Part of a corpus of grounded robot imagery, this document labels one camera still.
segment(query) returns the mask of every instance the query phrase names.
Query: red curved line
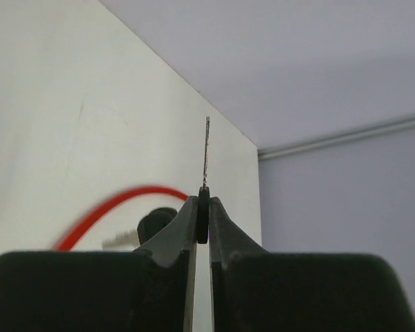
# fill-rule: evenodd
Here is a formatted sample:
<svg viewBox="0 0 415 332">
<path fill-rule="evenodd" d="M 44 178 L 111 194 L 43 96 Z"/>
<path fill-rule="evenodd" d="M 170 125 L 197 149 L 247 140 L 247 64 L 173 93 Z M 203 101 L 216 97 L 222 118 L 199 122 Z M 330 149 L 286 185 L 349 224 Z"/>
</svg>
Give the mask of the red curved line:
<svg viewBox="0 0 415 332">
<path fill-rule="evenodd" d="M 95 209 L 89 212 L 84 218 L 82 218 L 82 220 L 80 220 L 77 225 L 60 240 L 60 242 L 55 246 L 55 250 L 68 251 L 72 249 L 75 244 L 83 237 L 83 235 L 86 234 L 86 232 L 93 225 L 95 225 L 98 220 L 106 213 L 117 207 L 119 204 L 127 201 L 128 199 L 146 194 L 164 194 L 176 197 L 182 201 L 187 200 L 187 195 L 178 190 L 153 185 L 137 187 L 135 189 L 121 192 L 103 201 Z"/>
</svg>

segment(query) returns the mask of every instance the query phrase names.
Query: small black object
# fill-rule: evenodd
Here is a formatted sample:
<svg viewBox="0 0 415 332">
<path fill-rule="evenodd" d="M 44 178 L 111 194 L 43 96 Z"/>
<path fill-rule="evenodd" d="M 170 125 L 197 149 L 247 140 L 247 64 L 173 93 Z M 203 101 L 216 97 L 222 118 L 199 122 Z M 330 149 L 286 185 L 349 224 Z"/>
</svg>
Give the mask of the small black object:
<svg viewBox="0 0 415 332">
<path fill-rule="evenodd" d="M 169 225 L 177 215 L 177 211 L 171 207 L 160 207 L 152 210 L 138 223 L 137 233 L 140 244 L 150 240 L 155 234 Z"/>
<path fill-rule="evenodd" d="M 382 259 L 269 253 L 217 197 L 207 200 L 206 213 L 203 195 L 190 196 L 131 253 L 0 256 L 0 332 L 191 331 L 196 241 L 207 236 L 206 216 L 215 332 L 415 332 Z"/>
</svg>

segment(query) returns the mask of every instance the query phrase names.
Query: metal pipe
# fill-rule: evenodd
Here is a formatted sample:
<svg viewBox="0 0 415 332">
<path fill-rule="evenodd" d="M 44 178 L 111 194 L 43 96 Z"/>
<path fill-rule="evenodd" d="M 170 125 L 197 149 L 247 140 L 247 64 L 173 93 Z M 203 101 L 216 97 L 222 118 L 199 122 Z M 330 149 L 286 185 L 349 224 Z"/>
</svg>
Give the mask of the metal pipe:
<svg viewBox="0 0 415 332">
<path fill-rule="evenodd" d="M 404 116 L 384 122 L 377 122 L 369 126 L 359 127 L 356 129 L 341 131 L 332 135 L 320 136 L 310 140 L 303 140 L 289 145 L 281 145 L 269 149 L 260 149 L 258 151 L 258 160 L 268 160 L 299 154 L 302 152 L 322 149 L 333 145 L 363 140 L 374 136 L 384 135 L 395 131 L 402 131 L 415 127 L 415 114 Z"/>
</svg>

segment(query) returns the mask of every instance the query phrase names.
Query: white surface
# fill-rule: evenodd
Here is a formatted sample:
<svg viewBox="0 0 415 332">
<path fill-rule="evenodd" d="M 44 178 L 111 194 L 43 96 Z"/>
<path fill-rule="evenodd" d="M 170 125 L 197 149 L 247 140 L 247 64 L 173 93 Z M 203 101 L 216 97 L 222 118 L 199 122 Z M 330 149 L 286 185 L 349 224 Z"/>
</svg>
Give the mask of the white surface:
<svg viewBox="0 0 415 332">
<path fill-rule="evenodd" d="M 257 151 L 94 0 L 0 1 L 0 253 L 47 249 L 87 210 L 143 184 L 197 194 L 205 116 L 208 183 L 260 241 Z M 135 228 L 152 208 L 125 203 L 79 244 Z M 207 246 L 199 246 L 194 330 L 210 331 Z"/>
<path fill-rule="evenodd" d="M 260 164 L 263 245 L 371 252 L 415 312 L 415 129 Z"/>
<path fill-rule="evenodd" d="M 415 112 L 415 0 L 102 0 L 258 148 Z"/>
</svg>

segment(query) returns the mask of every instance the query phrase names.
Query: red tube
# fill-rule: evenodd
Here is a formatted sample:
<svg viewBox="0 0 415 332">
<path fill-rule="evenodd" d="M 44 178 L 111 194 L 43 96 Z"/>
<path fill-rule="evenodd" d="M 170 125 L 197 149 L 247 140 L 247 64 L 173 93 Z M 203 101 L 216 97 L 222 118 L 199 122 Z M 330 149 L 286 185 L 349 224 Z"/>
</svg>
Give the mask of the red tube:
<svg viewBox="0 0 415 332">
<path fill-rule="evenodd" d="M 115 196 L 103 201 L 99 204 L 95 209 L 89 212 L 82 220 L 78 221 L 75 227 L 70 230 L 55 246 L 55 250 L 61 251 L 68 251 L 72 249 L 75 244 L 83 237 L 84 234 L 93 226 L 95 225 L 98 220 L 104 216 L 106 213 L 111 211 L 117 205 L 127 201 L 128 199 L 132 199 L 137 196 L 142 196 L 146 194 L 164 194 L 168 196 L 173 196 L 182 201 L 187 200 L 187 195 L 168 187 L 161 187 L 161 186 L 144 186 L 144 187 L 137 187 L 135 189 L 130 189 L 125 192 L 121 192 L 116 194 Z"/>
</svg>

